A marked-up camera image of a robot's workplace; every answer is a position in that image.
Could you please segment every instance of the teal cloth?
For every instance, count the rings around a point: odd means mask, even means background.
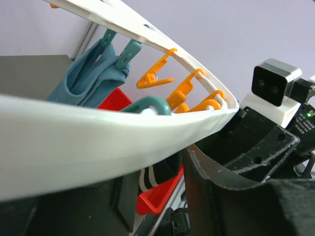
[[[97,108],[129,75],[130,65],[117,69],[114,47],[101,48],[100,40],[78,58],[66,71],[63,80],[47,101]]]

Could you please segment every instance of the gray floor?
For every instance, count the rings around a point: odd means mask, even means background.
[[[72,61],[58,56],[1,56],[0,93],[45,100]]]

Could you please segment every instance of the white plastic hanger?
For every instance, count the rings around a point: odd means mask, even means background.
[[[190,73],[201,68],[203,86],[209,93],[222,90],[227,106],[146,116],[0,94],[0,201],[143,169],[220,131],[238,111],[237,100],[221,81],[120,0],[46,1],[160,51],[177,48],[174,58]],[[147,23],[151,29],[143,26]]]

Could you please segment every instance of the red plastic bin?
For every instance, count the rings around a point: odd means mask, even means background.
[[[165,183],[159,184],[149,191],[141,193],[137,200],[137,212],[140,215],[145,215],[147,213],[152,213],[154,215],[160,214],[183,173],[184,169],[181,166],[176,177]]]
[[[132,102],[119,88],[112,91],[110,95],[98,107],[99,109],[120,111],[122,108],[130,105]]]
[[[98,108],[110,111],[120,111],[131,103],[130,99],[117,88]],[[140,215],[145,215],[147,213],[152,213],[154,215],[159,214],[163,210],[183,173],[184,170],[181,166],[179,174],[176,177],[140,194],[137,200],[137,212]]]

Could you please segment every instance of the orange clothespin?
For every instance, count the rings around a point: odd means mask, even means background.
[[[175,113],[185,113],[189,111],[189,107],[187,106],[186,103],[182,103],[181,105],[178,106],[177,110],[175,111]]]
[[[172,56],[174,52],[177,51],[176,48],[169,50],[160,60],[157,61],[137,82],[138,89],[145,89],[159,85],[165,85],[173,82],[173,78],[167,78],[164,80],[157,81],[155,75],[157,72],[167,63],[167,58]]]
[[[188,112],[205,111],[208,108],[208,106],[212,106],[215,110],[221,109],[221,105],[218,101],[214,99],[208,99],[200,102],[197,106],[191,108]]]
[[[225,99],[224,92],[221,91],[221,90],[216,90],[213,93],[211,93],[209,96],[207,96],[205,99],[203,99],[202,102],[205,101],[205,100],[214,99],[217,94],[219,94],[222,99]]]
[[[188,75],[186,79],[184,79],[184,81],[181,82],[180,85],[178,85],[178,87],[166,99],[171,110],[174,110],[175,108],[177,108],[179,105],[186,101],[187,94],[189,94],[193,89],[193,83],[191,82],[191,80],[195,76],[197,76],[198,73],[203,74],[203,70],[195,69],[190,75]]]
[[[51,8],[59,8],[58,6],[56,5],[53,5],[53,4],[50,4]]]

